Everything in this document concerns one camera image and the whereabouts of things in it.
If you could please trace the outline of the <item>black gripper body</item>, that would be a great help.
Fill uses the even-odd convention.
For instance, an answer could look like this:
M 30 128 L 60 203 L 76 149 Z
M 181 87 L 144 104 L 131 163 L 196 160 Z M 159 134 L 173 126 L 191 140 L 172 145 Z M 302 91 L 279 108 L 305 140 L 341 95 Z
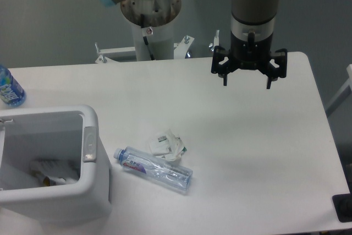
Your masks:
M 227 70 L 272 70 L 271 60 L 271 34 L 268 38 L 257 41 L 243 41 L 233 33 L 230 36 L 229 61 Z

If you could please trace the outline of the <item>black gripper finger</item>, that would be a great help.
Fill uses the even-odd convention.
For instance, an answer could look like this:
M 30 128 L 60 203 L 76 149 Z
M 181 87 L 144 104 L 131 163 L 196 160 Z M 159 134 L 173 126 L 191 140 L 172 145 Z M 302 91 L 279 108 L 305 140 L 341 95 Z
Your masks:
M 240 68 L 240 63 L 232 55 L 230 50 L 221 46 L 215 46 L 213 50 L 211 73 L 217 74 L 223 79 L 223 85 L 227 86 L 228 74 Z
M 267 76 L 266 89 L 271 88 L 273 81 L 287 76 L 288 50 L 283 48 L 269 52 L 259 64 L 259 71 Z

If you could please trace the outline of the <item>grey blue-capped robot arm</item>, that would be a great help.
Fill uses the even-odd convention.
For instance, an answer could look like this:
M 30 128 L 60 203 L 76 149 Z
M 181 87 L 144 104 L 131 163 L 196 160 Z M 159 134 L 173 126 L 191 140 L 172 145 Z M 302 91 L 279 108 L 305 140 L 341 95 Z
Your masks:
M 135 27 L 134 45 L 140 61 L 171 59 L 173 40 L 167 27 L 181 10 L 181 0 L 100 0 L 120 5 Z M 272 83 L 287 75 L 287 50 L 271 51 L 279 0 L 231 0 L 230 49 L 214 47 L 211 72 L 223 80 L 238 69 L 258 70 Z

